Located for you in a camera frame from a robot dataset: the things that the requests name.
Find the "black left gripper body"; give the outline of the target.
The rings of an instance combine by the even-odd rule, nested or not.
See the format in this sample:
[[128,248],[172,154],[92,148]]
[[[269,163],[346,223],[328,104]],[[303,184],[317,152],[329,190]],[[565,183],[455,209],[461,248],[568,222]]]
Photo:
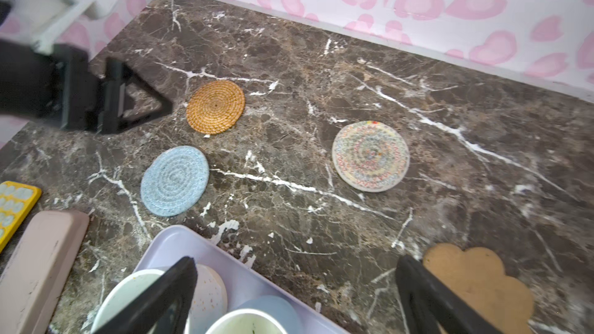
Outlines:
[[57,44],[42,55],[1,41],[1,114],[66,131],[97,132],[100,78],[89,70],[88,53]]

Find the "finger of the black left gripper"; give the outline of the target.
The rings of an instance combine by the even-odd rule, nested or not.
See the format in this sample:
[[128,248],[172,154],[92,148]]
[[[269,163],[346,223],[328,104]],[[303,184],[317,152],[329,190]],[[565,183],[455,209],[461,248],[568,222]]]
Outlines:
[[119,134],[163,118],[173,112],[173,102],[153,88],[127,63],[108,58],[101,82],[99,132]]

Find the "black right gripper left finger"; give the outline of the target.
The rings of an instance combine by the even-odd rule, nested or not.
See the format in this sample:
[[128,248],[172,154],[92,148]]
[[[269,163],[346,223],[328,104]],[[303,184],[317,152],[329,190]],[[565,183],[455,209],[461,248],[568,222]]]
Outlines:
[[195,261],[183,257],[94,333],[185,333],[196,282]]

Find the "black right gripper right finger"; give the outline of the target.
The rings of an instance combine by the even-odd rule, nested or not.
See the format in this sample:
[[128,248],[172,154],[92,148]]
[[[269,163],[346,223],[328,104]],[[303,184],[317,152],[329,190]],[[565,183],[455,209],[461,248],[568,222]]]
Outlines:
[[410,255],[399,258],[395,282],[408,333],[499,333]]

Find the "flower shaped cork coaster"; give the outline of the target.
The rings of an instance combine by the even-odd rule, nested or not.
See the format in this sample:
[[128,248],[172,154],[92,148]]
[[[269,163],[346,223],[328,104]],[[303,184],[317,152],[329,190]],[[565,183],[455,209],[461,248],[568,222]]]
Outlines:
[[422,264],[502,333],[532,331],[528,321],[535,310],[534,296],[524,283],[506,274],[494,251],[436,244],[425,252]]

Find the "blue woven round coaster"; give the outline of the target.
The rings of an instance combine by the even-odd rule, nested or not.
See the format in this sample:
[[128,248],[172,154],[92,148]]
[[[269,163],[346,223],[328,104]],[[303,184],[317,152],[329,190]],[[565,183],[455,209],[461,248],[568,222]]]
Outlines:
[[198,202],[207,188],[209,175],[209,164],[201,150],[188,145],[171,148],[145,171],[142,202],[156,216],[177,216]]

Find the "light blue mug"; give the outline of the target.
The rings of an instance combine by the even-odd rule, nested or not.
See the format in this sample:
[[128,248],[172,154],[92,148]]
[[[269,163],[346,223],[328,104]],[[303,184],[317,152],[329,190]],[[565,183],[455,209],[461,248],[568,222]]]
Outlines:
[[206,334],[292,334],[304,333],[297,311],[285,300],[264,295],[245,302],[219,318]]

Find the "white multicolour stitched coaster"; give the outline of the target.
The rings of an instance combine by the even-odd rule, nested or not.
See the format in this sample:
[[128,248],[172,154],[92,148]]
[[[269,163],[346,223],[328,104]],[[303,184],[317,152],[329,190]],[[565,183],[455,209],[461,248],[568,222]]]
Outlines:
[[348,185],[366,193],[381,193],[404,179],[410,152],[394,128],[377,121],[357,122],[336,135],[332,159]]

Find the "white speckled mug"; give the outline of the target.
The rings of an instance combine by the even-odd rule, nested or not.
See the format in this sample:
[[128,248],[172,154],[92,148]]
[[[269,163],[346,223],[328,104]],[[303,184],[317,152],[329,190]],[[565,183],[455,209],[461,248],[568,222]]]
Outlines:
[[[197,282],[193,293],[185,333],[206,333],[227,313],[227,290],[220,275],[203,264],[195,264]],[[152,283],[165,274],[166,268],[153,268],[134,272],[122,280],[102,303],[91,327],[97,332],[128,304],[132,303]]]

